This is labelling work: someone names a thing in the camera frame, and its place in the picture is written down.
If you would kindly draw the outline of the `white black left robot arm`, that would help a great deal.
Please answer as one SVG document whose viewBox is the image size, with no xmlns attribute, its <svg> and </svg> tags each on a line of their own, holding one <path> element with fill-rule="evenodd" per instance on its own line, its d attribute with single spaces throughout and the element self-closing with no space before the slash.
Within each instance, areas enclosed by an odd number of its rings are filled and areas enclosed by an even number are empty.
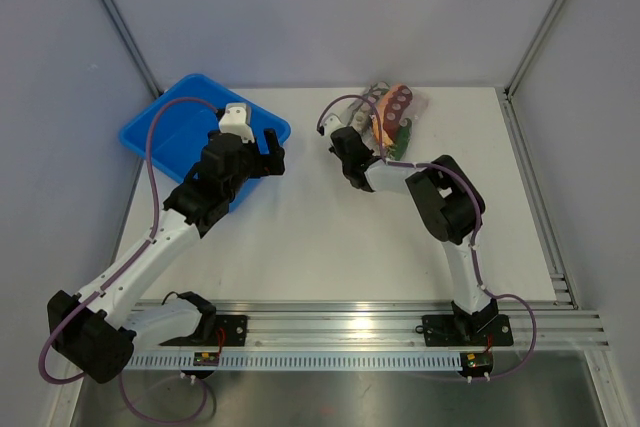
<svg viewBox="0 0 640 427">
<path fill-rule="evenodd" d="M 58 291 L 47 304 L 54 349 L 99 384 L 117 377 L 134 353 L 175 339 L 203 345 L 217 338 L 215 306 L 188 291 L 142 314 L 141 295 L 180 255 L 230 211 L 250 179 L 281 176 L 285 151 L 272 128 L 267 151 L 234 133 L 212 131 L 201 156 L 164 202 L 153 203 L 147 234 L 75 294 Z"/>
</svg>

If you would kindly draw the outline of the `orange red fake papaya slice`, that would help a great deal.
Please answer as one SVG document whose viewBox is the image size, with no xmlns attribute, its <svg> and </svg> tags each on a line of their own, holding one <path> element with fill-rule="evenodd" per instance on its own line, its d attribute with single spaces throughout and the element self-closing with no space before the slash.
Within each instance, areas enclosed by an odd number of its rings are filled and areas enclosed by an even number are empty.
<svg viewBox="0 0 640 427">
<path fill-rule="evenodd" d="M 411 89 L 404 84 L 397 84 L 381 98 L 379 102 L 380 118 L 384 132 L 394 138 L 405 111 L 413 100 Z"/>
</svg>

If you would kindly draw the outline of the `clear zip top bag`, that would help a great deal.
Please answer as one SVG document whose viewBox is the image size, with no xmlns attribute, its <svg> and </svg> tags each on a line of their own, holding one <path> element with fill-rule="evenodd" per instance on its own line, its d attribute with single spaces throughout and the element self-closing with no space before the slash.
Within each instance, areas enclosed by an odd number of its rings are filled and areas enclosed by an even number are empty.
<svg viewBox="0 0 640 427">
<path fill-rule="evenodd" d="M 386 157 L 402 161 L 411 142 L 413 129 L 429 105 L 429 97 L 405 85 L 377 82 L 352 99 L 339 115 L 341 122 L 353 127 L 363 142 L 376 154 L 382 142 Z"/>
</svg>

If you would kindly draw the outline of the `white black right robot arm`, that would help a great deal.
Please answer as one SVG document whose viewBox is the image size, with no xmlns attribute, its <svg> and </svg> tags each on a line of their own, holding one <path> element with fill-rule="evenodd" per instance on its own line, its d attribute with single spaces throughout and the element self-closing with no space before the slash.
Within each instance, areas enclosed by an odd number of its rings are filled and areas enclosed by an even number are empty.
<svg viewBox="0 0 640 427">
<path fill-rule="evenodd" d="M 478 342 L 498 307 L 481 280 L 477 236 L 485 203 L 473 184 L 448 155 L 423 165 L 391 162 L 368 148 L 352 127 L 339 127 L 329 138 L 330 151 L 354 188 L 411 197 L 427 231 L 445 251 L 453 282 L 455 334 L 463 342 Z"/>
</svg>

